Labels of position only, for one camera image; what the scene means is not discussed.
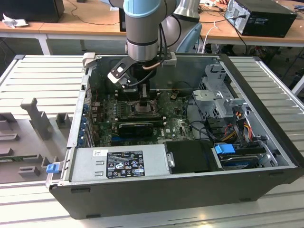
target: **label sticker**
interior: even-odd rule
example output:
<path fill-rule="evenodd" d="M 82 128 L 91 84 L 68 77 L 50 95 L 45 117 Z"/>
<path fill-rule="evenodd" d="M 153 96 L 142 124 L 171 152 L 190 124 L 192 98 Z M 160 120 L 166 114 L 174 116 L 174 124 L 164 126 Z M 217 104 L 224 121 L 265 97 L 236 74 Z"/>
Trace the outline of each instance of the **label sticker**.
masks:
<path fill-rule="evenodd" d="M 143 151 L 107 153 L 106 164 L 106 177 L 109 179 L 145 175 Z"/>
<path fill-rule="evenodd" d="M 93 157 L 106 156 L 109 150 L 93 150 Z"/>

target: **red wire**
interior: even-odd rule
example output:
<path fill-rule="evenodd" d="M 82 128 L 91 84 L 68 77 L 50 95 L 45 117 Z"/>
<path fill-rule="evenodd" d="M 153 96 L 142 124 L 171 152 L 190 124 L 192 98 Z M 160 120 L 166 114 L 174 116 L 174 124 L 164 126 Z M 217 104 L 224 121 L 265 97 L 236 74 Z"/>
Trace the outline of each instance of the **red wire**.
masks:
<path fill-rule="evenodd" d="M 226 136 L 226 134 L 227 134 L 228 128 L 231 127 L 231 126 L 232 126 L 232 124 L 229 124 L 229 125 L 227 125 L 227 127 L 225 128 L 225 136 Z"/>

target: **power cable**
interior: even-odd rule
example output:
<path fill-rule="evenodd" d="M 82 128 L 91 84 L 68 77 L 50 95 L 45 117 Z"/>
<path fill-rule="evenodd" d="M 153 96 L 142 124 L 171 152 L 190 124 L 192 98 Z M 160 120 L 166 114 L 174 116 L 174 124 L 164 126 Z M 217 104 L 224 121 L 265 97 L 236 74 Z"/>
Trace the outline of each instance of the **power cable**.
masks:
<path fill-rule="evenodd" d="M 67 0 L 67 1 L 68 1 L 69 3 L 71 3 L 71 4 L 75 7 L 75 9 L 73 9 L 73 10 L 71 11 L 72 16 L 75 17 L 75 18 L 77 18 L 78 20 L 82 21 L 83 23 L 91 24 L 91 25 L 116 25 L 116 24 L 119 24 L 119 22 L 114 23 L 114 24 L 97 24 L 97 23 L 93 23 L 93 22 L 84 21 L 84 20 L 82 20 L 78 15 L 75 15 L 75 14 L 74 14 L 74 11 L 76 11 L 76 10 L 78 9 L 78 6 L 75 5 L 74 3 L 70 2 L 70 0 Z"/>

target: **robotic arm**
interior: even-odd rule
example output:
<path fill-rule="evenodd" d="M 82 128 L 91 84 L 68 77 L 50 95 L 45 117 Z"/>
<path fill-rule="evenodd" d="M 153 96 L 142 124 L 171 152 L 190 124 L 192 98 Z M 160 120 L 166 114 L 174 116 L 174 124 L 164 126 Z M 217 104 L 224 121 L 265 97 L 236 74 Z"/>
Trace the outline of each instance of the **robotic arm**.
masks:
<path fill-rule="evenodd" d="M 157 58 L 159 37 L 167 38 L 171 43 L 168 47 L 171 46 L 172 50 L 184 53 L 194 46 L 200 35 L 199 0 L 102 1 L 125 11 L 129 56 L 108 74 L 114 84 L 123 88 L 138 86 L 156 74 L 155 68 L 161 65 L 167 53 L 165 49 L 163 59 Z M 137 79 L 137 83 L 129 84 L 127 71 Z"/>
<path fill-rule="evenodd" d="M 178 7 L 180 0 L 103 0 L 124 9 L 128 57 L 123 58 L 108 74 L 116 85 L 130 83 L 127 71 L 138 82 L 152 77 L 160 63 L 157 60 L 159 26 Z"/>

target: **floor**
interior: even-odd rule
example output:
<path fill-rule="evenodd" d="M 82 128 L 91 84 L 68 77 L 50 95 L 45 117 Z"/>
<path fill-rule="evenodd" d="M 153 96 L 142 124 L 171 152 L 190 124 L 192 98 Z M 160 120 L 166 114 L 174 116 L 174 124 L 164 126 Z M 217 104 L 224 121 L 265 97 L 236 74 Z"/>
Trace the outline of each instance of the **floor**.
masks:
<path fill-rule="evenodd" d="M 5 38 L 5 43 L 13 50 L 9 50 L 4 43 L 0 42 L 0 75 L 6 69 L 6 65 L 10 62 L 16 54 L 26 55 L 42 55 L 39 42 L 35 39 L 24 38 Z M 81 50 L 79 40 L 50 40 L 49 44 L 53 50 L 54 55 L 82 55 L 85 53 Z M 121 54 L 124 53 L 124 41 L 94 41 L 86 40 L 85 47 L 87 52 L 96 52 L 102 54 Z M 244 46 L 234 46 L 236 54 L 244 52 Z M 293 47 L 288 49 L 286 47 L 280 48 L 280 54 L 276 54 L 268 65 L 269 68 L 278 76 L 285 74 L 287 68 L 291 65 L 293 60 L 299 54 L 302 48 Z M 288 71 L 283 82 L 290 85 L 295 73 L 304 68 L 304 59 L 298 58 L 294 65 Z"/>

